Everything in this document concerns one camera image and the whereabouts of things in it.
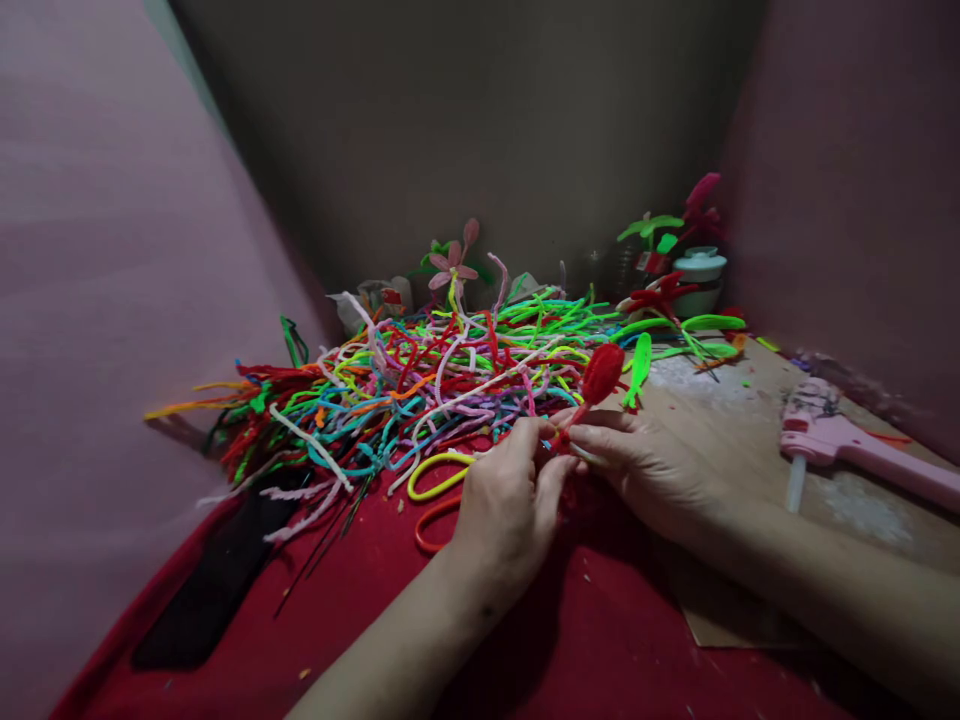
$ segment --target woman's left hand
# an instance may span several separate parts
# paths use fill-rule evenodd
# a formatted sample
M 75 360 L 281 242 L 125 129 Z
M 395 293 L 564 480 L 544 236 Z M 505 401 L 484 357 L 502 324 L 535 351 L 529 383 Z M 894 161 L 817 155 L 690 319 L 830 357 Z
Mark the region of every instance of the woman's left hand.
M 553 540 L 563 483 L 577 467 L 570 456 L 537 462 L 541 440 L 555 434 L 546 420 L 521 418 L 464 480 L 457 528 L 442 555 L 483 596 L 485 614 L 499 616 L 513 605 Z

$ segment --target red tablecloth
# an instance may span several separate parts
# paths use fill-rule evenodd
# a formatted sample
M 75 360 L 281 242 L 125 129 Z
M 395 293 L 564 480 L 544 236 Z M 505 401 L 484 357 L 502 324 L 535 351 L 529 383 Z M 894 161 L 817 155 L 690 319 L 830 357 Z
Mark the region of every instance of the red tablecloth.
M 135 673 L 132 649 L 189 574 L 215 511 L 118 621 L 53 717 L 279 718 L 426 564 L 423 506 L 375 488 L 349 534 L 273 615 L 321 530 L 266 568 L 213 656 L 189 673 Z M 434 527 L 436 536 L 449 524 Z M 309 674 L 301 679 L 303 671 Z M 670 596 L 646 530 L 606 488 L 577 490 L 526 596 L 445 693 L 441 718 L 846 718 L 909 712 L 823 652 L 704 651 Z

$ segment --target white jar lid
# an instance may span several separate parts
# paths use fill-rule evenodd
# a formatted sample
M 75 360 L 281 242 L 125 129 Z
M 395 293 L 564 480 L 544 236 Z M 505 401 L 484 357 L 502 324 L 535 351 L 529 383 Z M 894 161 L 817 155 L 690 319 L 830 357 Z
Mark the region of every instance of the white jar lid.
M 682 271 L 682 282 L 707 282 L 716 280 L 723 271 L 727 259 L 717 255 L 715 247 L 697 247 L 687 250 L 682 258 L 673 263 L 674 271 Z

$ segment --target gray wall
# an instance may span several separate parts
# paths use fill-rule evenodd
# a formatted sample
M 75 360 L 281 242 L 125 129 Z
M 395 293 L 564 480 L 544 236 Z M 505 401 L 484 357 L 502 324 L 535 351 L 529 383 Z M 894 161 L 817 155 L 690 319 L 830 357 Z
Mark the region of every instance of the gray wall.
M 731 299 L 955 462 L 958 23 L 951 0 L 772 3 L 722 165 Z
M 295 198 L 339 289 L 412 269 L 471 215 L 480 250 L 557 280 L 561 258 L 682 207 L 719 159 L 764 3 L 177 6 L 271 166 L 261 187 Z

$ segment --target wooden board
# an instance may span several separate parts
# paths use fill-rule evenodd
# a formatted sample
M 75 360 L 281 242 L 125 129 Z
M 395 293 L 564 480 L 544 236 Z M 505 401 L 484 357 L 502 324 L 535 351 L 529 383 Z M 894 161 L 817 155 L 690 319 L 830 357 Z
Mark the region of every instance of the wooden board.
M 806 373 L 753 340 L 739 363 L 715 372 L 720 383 L 695 373 L 686 357 L 655 362 L 644 386 L 644 411 L 654 413 L 705 468 L 782 506 L 790 461 L 779 452 L 780 412 L 786 394 Z M 750 387 L 744 387 L 745 381 Z M 902 435 L 846 399 L 841 409 L 866 430 Z M 918 443 L 906 450 L 953 468 Z M 800 514 L 915 562 L 960 574 L 955 519 L 845 463 L 808 470 Z M 666 542 L 661 549 L 671 586 L 701 647 L 812 642 L 769 605 L 682 549 Z

